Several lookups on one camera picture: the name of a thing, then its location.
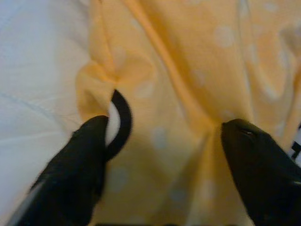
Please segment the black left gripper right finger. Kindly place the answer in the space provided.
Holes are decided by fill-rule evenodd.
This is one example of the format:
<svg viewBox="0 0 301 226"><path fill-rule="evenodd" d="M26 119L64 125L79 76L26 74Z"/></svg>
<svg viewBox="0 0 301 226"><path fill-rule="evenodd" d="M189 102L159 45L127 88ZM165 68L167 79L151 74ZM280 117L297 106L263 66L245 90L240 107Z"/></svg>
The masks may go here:
<svg viewBox="0 0 301 226"><path fill-rule="evenodd" d="M221 125L222 148L236 189L256 226L301 224L301 168L273 137L243 119Z"/></svg>

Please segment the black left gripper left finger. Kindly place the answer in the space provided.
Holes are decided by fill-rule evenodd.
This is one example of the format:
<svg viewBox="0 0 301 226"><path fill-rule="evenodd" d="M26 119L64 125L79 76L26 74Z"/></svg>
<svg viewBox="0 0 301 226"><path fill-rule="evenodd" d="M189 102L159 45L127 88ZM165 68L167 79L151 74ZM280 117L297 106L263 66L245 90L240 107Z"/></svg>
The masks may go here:
<svg viewBox="0 0 301 226"><path fill-rule="evenodd" d="M11 226L87 226L105 177L108 117L96 116L75 131L50 160L9 219Z"/></svg>

